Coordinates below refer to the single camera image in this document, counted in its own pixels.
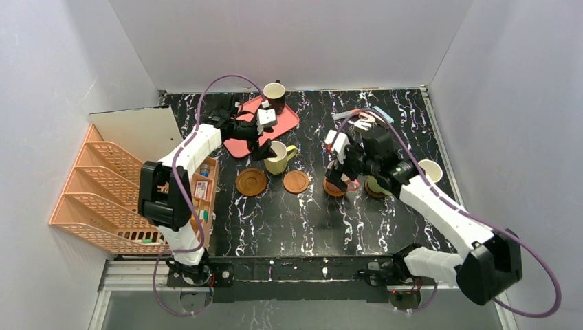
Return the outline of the light wooden coaster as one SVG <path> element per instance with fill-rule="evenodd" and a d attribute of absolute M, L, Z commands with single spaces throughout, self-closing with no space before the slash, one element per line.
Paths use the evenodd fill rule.
<path fill-rule="evenodd" d="M 342 197 L 345 196 L 346 191 L 339 189 L 337 186 L 331 184 L 327 179 L 323 181 L 324 191 L 332 197 Z"/>

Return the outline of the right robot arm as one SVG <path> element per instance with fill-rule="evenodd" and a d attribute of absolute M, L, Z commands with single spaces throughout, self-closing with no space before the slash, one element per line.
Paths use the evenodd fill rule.
<path fill-rule="evenodd" d="M 500 231 L 463 215 L 410 159 L 400 159 L 382 129 L 368 132 L 362 143 L 330 130 L 324 144 L 335 159 L 326 180 L 345 192 L 358 176 L 373 177 L 379 186 L 428 220 L 454 246 L 453 253 L 412 243 L 392 255 L 386 269 L 392 280 L 433 278 L 456 285 L 473 303 L 484 305 L 523 277 L 520 246 Z"/>

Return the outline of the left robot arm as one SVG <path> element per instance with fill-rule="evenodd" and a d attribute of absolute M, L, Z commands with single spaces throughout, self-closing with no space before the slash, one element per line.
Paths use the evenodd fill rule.
<path fill-rule="evenodd" d="M 255 160 L 273 157 L 271 141 L 261 136 L 277 124 L 274 111 L 260 110 L 250 121 L 207 116 L 171 153 L 145 162 L 140 171 L 138 213 L 165 238 L 174 273 L 200 285 L 208 281 L 208 252 L 202 220 L 194 207 L 190 181 L 203 161 L 226 140 L 243 140 Z"/>

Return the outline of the yellow-green mug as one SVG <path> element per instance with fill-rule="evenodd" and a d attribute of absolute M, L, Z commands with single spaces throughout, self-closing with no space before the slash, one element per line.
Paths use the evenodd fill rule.
<path fill-rule="evenodd" d="M 297 155 L 296 146 L 286 146 L 282 142 L 272 141 L 271 149 L 275 156 L 264 160 L 267 171 L 272 175 L 280 175 L 285 172 L 288 162 Z"/>

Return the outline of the brown grooved wooden coaster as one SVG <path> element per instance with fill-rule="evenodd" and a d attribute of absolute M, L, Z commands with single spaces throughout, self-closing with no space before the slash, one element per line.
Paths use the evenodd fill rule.
<path fill-rule="evenodd" d="M 267 188 L 267 175 L 258 168 L 248 168 L 236 177 L 236 189 L 244 196 L 253 197 Z"/>

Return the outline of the pink serving tray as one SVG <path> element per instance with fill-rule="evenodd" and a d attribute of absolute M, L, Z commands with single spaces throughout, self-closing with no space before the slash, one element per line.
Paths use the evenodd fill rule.
<path fill-rule="evenodd" d="M 247 102 L 243 103 L 243 111 L 249 111 L 252 114 L 261 105 L 261 97 L 257 96 Z M 272 132 L 265 132 L 259 139 L 260 145 L 263 145 L 267 139 L 277 140 L 282 134 L 295 129 L 300 122 L 298 115 L 289 107 L 285 105 L 283 112 L 277 117 L 277 123 L 273 126 Z M 248 150 L 247 142 L 245 140 L 229 139 L 223 145 L 228 150 L 229 154 L 234 158 L 244 158 L 251 152 Z"/>

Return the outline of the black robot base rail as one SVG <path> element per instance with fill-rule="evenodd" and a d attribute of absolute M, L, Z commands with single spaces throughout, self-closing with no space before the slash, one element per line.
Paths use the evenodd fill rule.
<path fill-rule="evenodd" d="M 99 288 L 158 294 L 206 292 L 217 304 L 259 300 L 364 300 L 405 311 L 434 289 L 456 289 L 432 277 L 404 278 L 389 256 L 211 256 L 198 266 L 171 258 L 108 261 Z"/>

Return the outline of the dark brown wooden coaster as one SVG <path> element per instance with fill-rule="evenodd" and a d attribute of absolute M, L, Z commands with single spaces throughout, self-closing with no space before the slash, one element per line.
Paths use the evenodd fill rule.
<path fill-rule="evenodd" d="M 386 196 L 386 195 L 385 195 L 384 193 L 382 193 L 382 192 L 374 192 L 374 191 L 372 191 L 372 190 L 370 189 L 370 187 L 369 187 L 369 185 L 368 185 L 368 184 L 365 184 L 365 186 L 364 186 L 364 189 L 365 189 L 365 191 L 367 192 L 367 194 L 368 194 L 369 196 L 373 197 L 373 198 L 378 198 L 378 199 L 381 199 L 381 198 L 385 198 L 385 196 Z"/>

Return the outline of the plain brown coaster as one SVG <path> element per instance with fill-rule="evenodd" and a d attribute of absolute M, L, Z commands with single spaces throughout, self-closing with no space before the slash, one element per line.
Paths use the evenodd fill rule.
<path fill-rule="evenodd" d="M 283 185 L 287 192 L 292 194 L 299 194 L 304 192 L 310 184 L 310 180 L 306 173 L 300 170 L 293 170 L 288 172 L 283 178 Z"/>

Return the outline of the green mug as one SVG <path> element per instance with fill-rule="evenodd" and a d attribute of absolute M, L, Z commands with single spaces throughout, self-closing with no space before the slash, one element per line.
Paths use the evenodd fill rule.
<path fill-rule="evenodd" d="M 370 189 L 372 191 L 376 192 L 376 193 L 384 193 L 386 195 L 386 197 L 392 195 L 391 192 L 389 192 L 388 190 L 383 189 L 379 185 L 379 183 L 376 180 L 376 178 L 374 178 L 373 176 L 368 176 L 367 179 L 366 179 L 366 183 L 365 184 L 368 184 L 369 187 L 370 187 Z"/>

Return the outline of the pink mug large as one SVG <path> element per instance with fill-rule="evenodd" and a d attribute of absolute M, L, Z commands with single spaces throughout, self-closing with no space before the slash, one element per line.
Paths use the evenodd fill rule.
<path fill-rule="evenodd" d="M 439 182 L 443 178 L 443 169 L 440 165 L 430 159 L 423 159 L 419 161 L 419 166 L 423 169 L 426 176 L 428 176 L 433 183 Z"/>

